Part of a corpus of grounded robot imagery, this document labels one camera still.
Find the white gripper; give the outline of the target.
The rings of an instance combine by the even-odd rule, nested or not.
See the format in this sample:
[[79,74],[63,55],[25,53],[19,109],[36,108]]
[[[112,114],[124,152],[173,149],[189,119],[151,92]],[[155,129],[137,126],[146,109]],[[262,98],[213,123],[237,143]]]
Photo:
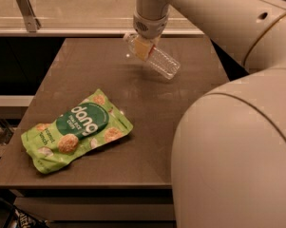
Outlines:
[[168,17],[169,13],[166,13],[163,18],[149,20],[140,16],[138,12],[134,12],[133,28],[139,34],[134,39],[134,49],[139,59],[143,61],[148,59],[152,48],[160,41],[162,32],[167,25]]

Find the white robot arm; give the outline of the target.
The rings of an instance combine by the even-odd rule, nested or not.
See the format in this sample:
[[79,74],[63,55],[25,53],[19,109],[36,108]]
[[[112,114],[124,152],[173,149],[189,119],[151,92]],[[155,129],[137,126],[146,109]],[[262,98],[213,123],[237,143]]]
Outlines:
[[177,228],[286,228],[286,2],[137,0],[143,36],[174,7],[250,75],[196,100],[177,127]]

